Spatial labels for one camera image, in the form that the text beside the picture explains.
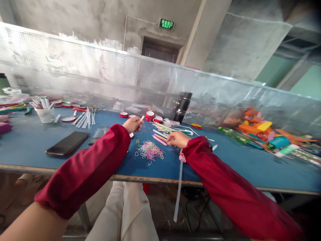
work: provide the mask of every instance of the teal wall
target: teal wall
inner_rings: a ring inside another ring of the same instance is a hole
[[[283,59],[272,55],[256,81],[266,83],[265,86],[276,87],[296,62],[296,60]]]
[[[321,99],[321,66],[311,66],[290,92]]]

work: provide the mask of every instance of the hand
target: hand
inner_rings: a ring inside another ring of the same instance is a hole
[[[179,148],[185,148],[190,139],[191,138],[182,132],[172,132],[167,138],[167,143],[170,146],[173,145],[175,147],[178,146]]]
[[[130,134],[133,132],[140,131],[141,125],[143,123],[144,123],[144,121],[142,120],[140,123],[140,117],[136,116],[136,117],[126,120],[126,122],[123,124],[123,127],[125,127],[126,130],[128,131],[128,133]]]

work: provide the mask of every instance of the doorway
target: doorway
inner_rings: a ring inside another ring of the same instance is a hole
[[[169,42],[144,37],[141,55],[176,63],[181,46]]]

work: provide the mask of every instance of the pink straw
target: pink straw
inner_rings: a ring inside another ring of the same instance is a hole
[[[167,144],[166,144],[164,141],[162,141],[161,139],[159,139],[158,137],[156,137],[156,136],[154,136],[154,135],[153,135],[153,137],[154,137],[155,140],[159,141],[159,142],[162,143],[164,146],[167,146]]]

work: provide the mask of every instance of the smartphone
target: smartphone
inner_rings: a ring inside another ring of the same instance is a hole
[[[88,138],[87,132],[73,132],[45,151],[47,155],[68,156],[74,153]]]
[[[109,130],[109,127],[103,127],[101,129],[97,129],[95,135],[88,142],[89,146],[92,146],[99,138],[103,137]]]

